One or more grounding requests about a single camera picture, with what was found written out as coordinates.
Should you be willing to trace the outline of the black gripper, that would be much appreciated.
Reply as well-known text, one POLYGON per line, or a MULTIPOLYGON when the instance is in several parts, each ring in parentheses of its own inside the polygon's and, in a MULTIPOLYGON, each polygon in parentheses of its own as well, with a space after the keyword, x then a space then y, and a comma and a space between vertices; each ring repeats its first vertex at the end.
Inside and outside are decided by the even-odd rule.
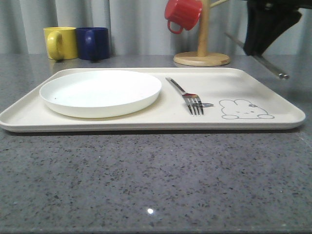
POLYGON ((312 0, 247 0, 248 22, 244 52, 260 56, 286 30, 299 22, 299 8, 312 9, 312 0), (296 9, 267 11, 271 8, 296 9))

